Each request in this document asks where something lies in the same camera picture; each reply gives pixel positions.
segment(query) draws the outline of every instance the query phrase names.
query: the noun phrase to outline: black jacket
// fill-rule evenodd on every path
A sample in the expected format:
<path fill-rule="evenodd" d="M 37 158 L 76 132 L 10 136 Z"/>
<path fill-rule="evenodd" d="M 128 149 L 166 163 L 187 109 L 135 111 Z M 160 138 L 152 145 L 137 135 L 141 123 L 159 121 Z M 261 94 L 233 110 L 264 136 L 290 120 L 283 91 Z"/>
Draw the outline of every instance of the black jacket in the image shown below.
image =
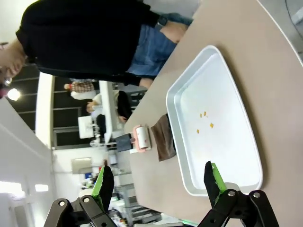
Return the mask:
<path fill-rule="evenodd" d="M 138 85 L 140 77 L 124 72 L 141 25 L 155 26 L 158 18 L 135 0 L 39 0 L 26 9 L 16 34 L 44 73 Z"/>

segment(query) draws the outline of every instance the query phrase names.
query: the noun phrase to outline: blue jeans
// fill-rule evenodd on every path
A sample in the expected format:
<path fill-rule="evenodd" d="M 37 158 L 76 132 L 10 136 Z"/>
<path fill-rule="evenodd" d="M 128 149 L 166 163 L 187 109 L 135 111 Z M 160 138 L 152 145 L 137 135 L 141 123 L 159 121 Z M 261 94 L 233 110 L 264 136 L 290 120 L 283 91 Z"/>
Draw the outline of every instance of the blue jeans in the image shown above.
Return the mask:
<path fill-rule="evenodd" d="M 178 13 L 163 14 L 168 20 L 190 25 L 193 19 Z M 141 26 L 139 43 L 127 72 L 135 75 L 157 76 L 177 44 L 155 28 Z"/>

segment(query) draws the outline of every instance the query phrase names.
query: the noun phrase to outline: ceiling light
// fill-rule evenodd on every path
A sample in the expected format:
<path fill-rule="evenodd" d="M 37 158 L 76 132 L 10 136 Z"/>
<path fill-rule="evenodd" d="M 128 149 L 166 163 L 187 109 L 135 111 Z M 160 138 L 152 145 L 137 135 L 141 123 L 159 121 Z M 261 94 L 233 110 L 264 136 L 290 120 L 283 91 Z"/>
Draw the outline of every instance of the ceiling light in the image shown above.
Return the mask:
<path fill-rule="evenodd" d="M 21 96 L 20 92 L 15 88 L 9 90 L 7 95 L 8 95 L 8 98 L 13 101 L 17 101 Z"/>

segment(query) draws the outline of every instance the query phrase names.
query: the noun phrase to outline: smartwatch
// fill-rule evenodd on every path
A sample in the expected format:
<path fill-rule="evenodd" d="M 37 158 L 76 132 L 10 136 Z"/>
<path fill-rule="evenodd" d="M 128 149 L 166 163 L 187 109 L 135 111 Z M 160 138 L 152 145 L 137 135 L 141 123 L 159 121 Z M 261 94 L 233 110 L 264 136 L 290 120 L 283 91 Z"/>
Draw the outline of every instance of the smartwatch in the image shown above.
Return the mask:
<path fill-rule="evenodd" d="M 160 16 L 159 19 L 158 19 L 158 22 L 157 22 L 157 24 L 156 24 L 156 26 L 155 26 L 155 28 L 156 28 L 158 31 L 160 31 L 164 26 L 166 26 L 167 21 L 168 21 L 168 20 L 167 20 L 166 17 Z"/>

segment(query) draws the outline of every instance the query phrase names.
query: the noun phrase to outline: desk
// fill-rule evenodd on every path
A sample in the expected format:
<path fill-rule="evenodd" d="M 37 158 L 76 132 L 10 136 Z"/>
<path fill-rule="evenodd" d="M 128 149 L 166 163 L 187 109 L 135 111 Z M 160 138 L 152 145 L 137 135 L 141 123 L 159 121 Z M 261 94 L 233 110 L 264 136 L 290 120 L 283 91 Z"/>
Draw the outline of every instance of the desk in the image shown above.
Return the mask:
<path fill-rule="evenodd" d="M 118 130 L 115 97 L 113 84 L 107 81 L 100 81 L 100 93 L 102 98 L 102 107 L 106 120 L 106 133 L 104 134 L 105 143 L 109 143 L 113 132 Z"/>
<path fill-rule="evenodd" d="M 258 1 L 202 1 L 195 21 L 125 131 L 138 124 L 153 126 L 167 112 L 169 87 L 209 44 L 222 52 L 243 99 L 262 161 L 262 190 L 280 226 L 302 226 L 303 67 Z M 193 197 L 185 191 L 177 157 L 159 162 L 153 136 L 151 140 L 151 151 L 129 155 L 139 204 L 200 222 L 210 209 L 208 198 Z M 229 226 L 241 225 L 232 221 Z"/>

